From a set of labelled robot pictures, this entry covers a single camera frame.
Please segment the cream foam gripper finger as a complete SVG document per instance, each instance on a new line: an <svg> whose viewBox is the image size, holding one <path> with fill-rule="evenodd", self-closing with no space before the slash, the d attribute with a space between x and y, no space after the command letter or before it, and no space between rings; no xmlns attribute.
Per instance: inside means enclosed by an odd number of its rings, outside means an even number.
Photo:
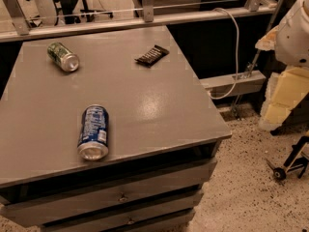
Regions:
<svg viewBox="0 0 309 232"><path fill-rule="evenodd" d="M269 30L264 36L262 36L255 44L255 47L259 50L270 51L275 48L276 34L278 27L275 26Z"/></svg>
<svg viewBox="0 0 309 232"><path fill-rule="evenodd" d="M267 82L259 127L265 131L281 127L308 94L308 68L288 66L281 73L273 72Z"/></svg>

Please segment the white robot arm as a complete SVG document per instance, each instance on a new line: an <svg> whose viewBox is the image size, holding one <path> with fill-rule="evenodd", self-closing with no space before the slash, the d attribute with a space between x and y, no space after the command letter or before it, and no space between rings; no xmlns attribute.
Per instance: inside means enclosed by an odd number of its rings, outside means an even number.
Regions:
<svg viewBox="0 0 309 232"><path fill-rule="evenodd" d="M274 131L309 94L309 0L296 0L255 47L273 50L276 60L286 65L269 78L261 108L260 128Z"/></svg>

